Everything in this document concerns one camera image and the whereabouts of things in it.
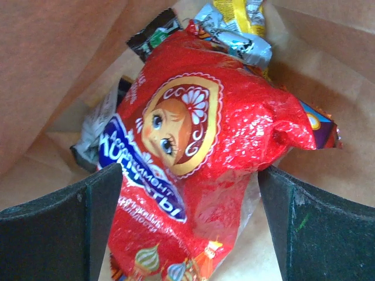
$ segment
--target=black candy wrapper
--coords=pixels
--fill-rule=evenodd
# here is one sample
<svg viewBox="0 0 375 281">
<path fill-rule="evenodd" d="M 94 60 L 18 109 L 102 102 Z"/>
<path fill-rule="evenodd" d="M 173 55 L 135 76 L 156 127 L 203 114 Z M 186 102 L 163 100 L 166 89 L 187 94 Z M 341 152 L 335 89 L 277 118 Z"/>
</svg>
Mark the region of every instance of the black candy wrapper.
<svg viewBox="0 0 375 281">
<path fill-rule="evenodd" d="M 182 29 L 173 9 L 169 8 L 160 13 L 146 28 L 130 38 L 127 45 L 143 62 L 146 62 L 154 48 L 159 46 L 168 36 Z"/>
</svg>

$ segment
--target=doll eye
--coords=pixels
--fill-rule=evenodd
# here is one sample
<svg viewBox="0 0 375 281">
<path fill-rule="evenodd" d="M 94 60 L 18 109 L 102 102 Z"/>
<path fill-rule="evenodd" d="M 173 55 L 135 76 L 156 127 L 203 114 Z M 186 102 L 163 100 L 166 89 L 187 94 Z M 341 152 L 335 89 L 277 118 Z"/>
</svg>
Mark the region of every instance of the doll eye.
<svg viewBox="0 0 375 281">
<path fill-rule="evenodd" d="M 159 114 L 155 114 L 152 118 L 152 126 L 155 128 L 155 130 L 158 130 L 162 126 L 163 119 Z"/>
<path fill-rule="evenodd" d="M 168 154 L 173 154 L 173 145 L 172 142 L 169 139 L 162 139 L 160 141 L 160 146 L 162 147 L 163 151 Z"/>
</svg>

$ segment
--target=candy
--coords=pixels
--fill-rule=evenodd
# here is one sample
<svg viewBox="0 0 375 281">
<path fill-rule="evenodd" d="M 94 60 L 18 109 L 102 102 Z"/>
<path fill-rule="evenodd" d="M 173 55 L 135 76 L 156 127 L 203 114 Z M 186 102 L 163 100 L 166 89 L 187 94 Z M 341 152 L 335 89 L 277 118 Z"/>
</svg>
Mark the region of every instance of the candy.
<svg viewBox="0 0 375 281">
<path fill-rule="evenodd" d="M 298 99 L 218 50 L 169 36 L 100 136 L 98 168 L 124 174 L 108 242 L 116 280 L 207 280 L 259 198 L 252 173 L 320 145 Z"/>
<path fill-rule="evenodd" d="M 177 30 L 182 30 L 181 24 L 174 11 L 169 8 L 130 38 L 127 44 L 145 62 L 153 49 Z"/>
<path fill-rule="evenodd" d="M 214 6 L 223 14 L 228 29 L 264 37 L 262 2 L 263 0 L 213 0 Z"/>
<path fill-rule="evenodd" d="M 265 70 L 272 57 L 271 45 L 252 34 L 239 34 L 229 30 L 213 28 L 191 20 L 187 31 L 199 39 L 225 45 L 228 54 L 238 57 L 244 63 Z"/>
</svg>

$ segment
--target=brown paper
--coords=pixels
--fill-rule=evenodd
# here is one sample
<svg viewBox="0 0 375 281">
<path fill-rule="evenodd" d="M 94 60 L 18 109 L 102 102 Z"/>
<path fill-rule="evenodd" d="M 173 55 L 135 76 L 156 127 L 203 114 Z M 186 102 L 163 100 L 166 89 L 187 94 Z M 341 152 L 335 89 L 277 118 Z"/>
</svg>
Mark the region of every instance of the brown paper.
<svg viewBox="0 0 375 281">
<path fill-rule="evenodd" d="M 174 7 L 183 21 L 206 2 L 182 0 Z M 86 176 L 69 152 L 84 114 L 122 75 L 137 76 L 142 62 L 125 42 L 174 1 L 14 3 L 2 5 L 9 15 L 0 18 L 0 173 L 19 160 L 0 177 L 0 209 Z M 373 207 L 374 16 L 370 0 L 265 4 L 271 78 L 332 114 L 345 144 L 343 150 L 293 150 L 280 168 Z M 107 257 L 100 280 L 110 280 Z M 281 280 L 261 203 L 211 280 Z"/>
</svg>

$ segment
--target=red candy bag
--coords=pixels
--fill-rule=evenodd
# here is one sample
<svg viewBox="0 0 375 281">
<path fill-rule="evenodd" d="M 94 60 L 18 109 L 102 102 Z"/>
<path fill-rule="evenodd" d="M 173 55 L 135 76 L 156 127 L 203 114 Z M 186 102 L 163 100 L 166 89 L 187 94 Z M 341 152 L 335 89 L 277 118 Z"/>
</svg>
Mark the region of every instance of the red candy bag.
<svg viewBox="0 0 375 281">
<path fill-rule="evenodd" d="M 207 280 L 253 210 L 245 192 L 258 198 L 251 174 L 291 146 L 335 145 L 330 119 L 311 110 L 330 124 L 318 142 L 328 127 L 313 131 L 307 105 L 216 50 L 186 32 L 167 38 L 101 135 L 98 168 L 118 162 L 124 174 L 109 239 L 115 280 Z"/>
</svg>

